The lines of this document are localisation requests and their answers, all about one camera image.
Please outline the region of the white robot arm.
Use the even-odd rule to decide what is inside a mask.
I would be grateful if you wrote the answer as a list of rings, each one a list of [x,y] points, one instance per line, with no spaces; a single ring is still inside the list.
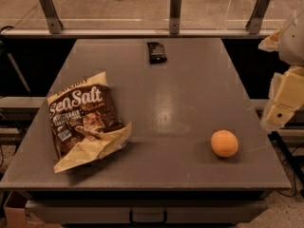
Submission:
[[[290,66],[274,74],[260,121],[264,129],[279,129],[304,105],[304,10],[296,9],[258,48],[277,51],[279,59]]]

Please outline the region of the white gripper with vents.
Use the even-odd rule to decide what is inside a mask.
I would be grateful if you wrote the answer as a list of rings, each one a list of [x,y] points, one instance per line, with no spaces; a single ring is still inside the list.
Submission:
[[[260,120],[265,130],[284,127],[304,105],[304,67],[291,66],[283,74],[275,73]]]

